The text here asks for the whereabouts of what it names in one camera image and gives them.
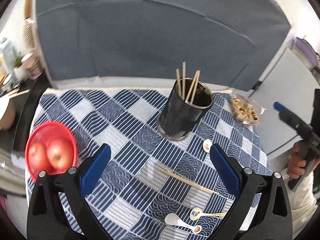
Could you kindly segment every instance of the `red basket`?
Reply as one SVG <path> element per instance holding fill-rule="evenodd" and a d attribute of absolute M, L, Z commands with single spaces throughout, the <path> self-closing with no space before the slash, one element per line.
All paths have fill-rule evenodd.
<path fill-rule="evenodd" d="M 27 169 L 34 181 L 36 181 L 40 171 L 36 170 L 31 163 L 29 163 L 29 150 L 34 143 L 43 143 L 45 147 L 48 147 L 50 142 L 55 138 L 64 138 L 68 140 L 73 147 L 73 163 L 72 166 L 77 165 L 78 160 L 78 150 L 75 138 L 73 137 L 71 131 L 62 123 L 56 121 L 49 121 L 39 125 L 30 135 L 25 151 L 25 160 L 27 164 Z M 54 170 L 48 171 L 50 175 L 64 173 L 66 170 Z"/>

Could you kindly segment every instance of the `plastic bag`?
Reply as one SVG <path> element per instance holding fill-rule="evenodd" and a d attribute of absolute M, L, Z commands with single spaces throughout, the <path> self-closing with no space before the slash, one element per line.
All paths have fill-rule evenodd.
<path fill-rule="evenodd" d="M 265 111 L 265 108 L 234 91 L 230 96 L 229 104 L 234 119 L 241 121 L 245 125 L 258 125 L 260 116 Z"/>

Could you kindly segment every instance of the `ceramic spoon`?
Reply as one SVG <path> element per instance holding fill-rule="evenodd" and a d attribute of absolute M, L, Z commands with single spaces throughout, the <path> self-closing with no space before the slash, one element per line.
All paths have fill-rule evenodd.
<path fill-rule="evenodd" d="M 191 220 L 197 220 L 202 216 L 224 217 L 226 214 L 227 214 L 226 212 L 223 212 L 223 213 L 212 213 L 212 214 L 203 213 L 200 208 L 196 207 L 193 210 L 191 210 L 190 219 Z"/>
<path fill-rule="evenodd" d="M 196 226 L 192 226 L 189 225 L 185 222 L 183 222 L 180 217 L 178 217 L 175 213 L 169 213 L 165 216 L 164 218 L 164 222 L 167 225 L 171 225 L 171 226 L 179 226 L 179 227 L 185 227 L 185 228 L 189 228 L 191 229 L 191 231 L 194 234 L 199 234 L 202 230 L 202 226 L 201 225 L 196 225 Z"/>

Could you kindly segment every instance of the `wooden stick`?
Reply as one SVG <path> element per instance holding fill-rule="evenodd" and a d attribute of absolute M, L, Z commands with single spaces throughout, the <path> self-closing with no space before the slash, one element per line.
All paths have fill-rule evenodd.
<path fill-rule="evenodd" d="M 206 192 L 206 193 L 209 193 L 209 194 L 215 193 L 215 194 L 218 194 L 218 195 L 220 194 L 219 192 L 213 191 L 213 190 L 208 189 L 208 188 L 206 188 L 206 187 L 202 187 L 202 186 L 196 184 L 196 183 L 193 182 L 193 181 L 190 181 L 190 180 L 188 180 L 188 179 L 185 179 L 185 178 L 183 178 L 183 177 L 181 177 L 181 176 L 173 173 L 172 171 L 163 170 L 163 169 L 159 169 L 159 171 L 161 171 L 161 172 L 163 172 L 164 174 L 169 175 L 169 176 L 171 176 L 171 177 L 173 177 L 173 178 L 175 178 L 175 179 L 177 179 L 177 180 L 180 180 L 180 181 L 184 182 L 185 184 L 188 184 L 188 185 L 190 185 L 190 186 L 192 186 L 192 187 L 195 187 L 195 188 L 197 188 L 197 189 L 199 189 L 199 190 L 202 190 L 202 191 L 204 191 L 204 192 Z"/>
<path fill-rule="evenodd" d="M 190 88 L 189 88 L 188 95 L 187 95 L 187 97 L 186 97 L 186 101 L 185 101 L 185 102 L 187 102 L 187 101 L 189 100 L 189 97 L 190 97 L 191 92 L 192 92 L 193 85 L 195 84 L 196 79 L 197 79 L 197 76 L 198 76 L 198 71 L 199 71 L 199 70 L 196 71 L 195 76 L 193 77 L 193 80 L 192 80 L 191 86 L 190 86 Z"/>
<path fill-rule="evenodd" d="M 182 63 L 182 100 L 184 100 L 186 90 L 186 62 Z"/>
<path fill-rule="evenodd" d="M 7 93 L 7 95 L 12 95 L 12 94 L 15 94 L 15 93 L 17 93 L 18 91 L 19 91 L 19 89 L 20 88 L 16 88 L 16 89 L 14 89 L 14 90 L 12 90 L 12 91 L 10 91 L 9 93 Z"/>
<path fill-rule="evenodd" d="M 180 84 L 180 72 L 179 69 L 176 69 L 177 83 L 178 83 L 178 94 L 181 97 L 181 84 Z"/>
<path fill-rule="evenodd" d="M 212 216 L 212 217 L 225 217 L 227 212 L 222 212 L 222 213 L 213 213 L 213 214 L 206 214 L 207 216 Z"/>
<path fill-rule="evenodd" d="M 30 89 L 24 90 L 24 91 L 22 91 L 22 92 L 20 92 L 20 93 L 12 94 L 12 95 L 9 96 L 9 98 L 11 99 L 11 98 L 15 98 L 15 97 L 17 97 L 17 96 L 21 96 L 21 95 L 23 95 L 23 94 L 28 93 L 29 91 L 30 91 Z"/>
<path fill-rule="evenodd" d="M 192 92 L 192 97 L 191 97 L 191 100 L 190 100 L 190 104 L 193 104 L 193 99 L 195 99 L 195 94 L 196 94 L 196 90 L 197 90 L 199 78 L 200 78 L 200 70 L 198 70 L 198 75 L 197 75 L 197 77 L 196 77 L 196 82 L 195 82 L 195 86 L 194 86 L 194 88 L 193 88 L 193 92 Z"/>
<path fill-rule="evenodd" d="M 231 94 L 233 91 L 232 89 L 226 89 L 221 91 L 211 91 L 211 93 L 221 93 L 221 94 Z"/>

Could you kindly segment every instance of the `black cup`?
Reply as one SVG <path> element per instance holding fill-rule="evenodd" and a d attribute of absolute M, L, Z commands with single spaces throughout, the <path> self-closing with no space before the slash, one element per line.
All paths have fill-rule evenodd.
<path fill-rule="evenodd" d="M 187 96 L 192 80 L 193 78 L 186 78 L 185 96 Z M 158 131 L 168 140 L 184 140 L 208 112 L 212 103 L 212 94 L 202 82 L 198 82 L 193 104 L 189 101 L 185 102 L 177 92 L 176 81 L 168 101 L 157 119 Z"/>

